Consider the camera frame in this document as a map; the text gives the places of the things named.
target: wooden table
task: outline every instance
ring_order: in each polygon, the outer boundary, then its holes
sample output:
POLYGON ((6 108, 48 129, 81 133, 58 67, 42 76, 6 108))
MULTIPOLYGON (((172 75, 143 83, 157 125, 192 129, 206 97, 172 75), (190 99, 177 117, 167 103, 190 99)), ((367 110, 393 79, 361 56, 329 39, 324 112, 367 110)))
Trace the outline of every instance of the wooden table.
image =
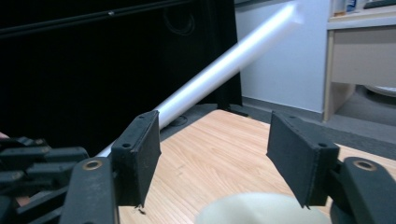
MULTIPOLYGON (((228 195, 253 191, 292 195, 265 155, 269 127, 216 110, 166 139, 146 199, 146 214, 121 207, 121 223, 193 223, 205 206, 228 195)), ((350 156, 377 161, 396 178, 396 161, 342 147, 340 160, 350 156)), ((326 214, 328 206, 320 209, 326 214)))

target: black backdrop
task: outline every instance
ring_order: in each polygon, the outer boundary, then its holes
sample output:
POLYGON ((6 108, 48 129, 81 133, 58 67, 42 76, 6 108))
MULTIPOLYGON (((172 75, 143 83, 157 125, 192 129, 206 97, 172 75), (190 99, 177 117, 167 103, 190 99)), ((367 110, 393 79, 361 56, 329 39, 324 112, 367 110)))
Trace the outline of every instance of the black backdrop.
MULTIPOLYGON (((233 1, 223 0, 0 33, 0 131, 94 156, 235 42, 233 1)), ((201 103, 240 105, 239 76, 201 103)))

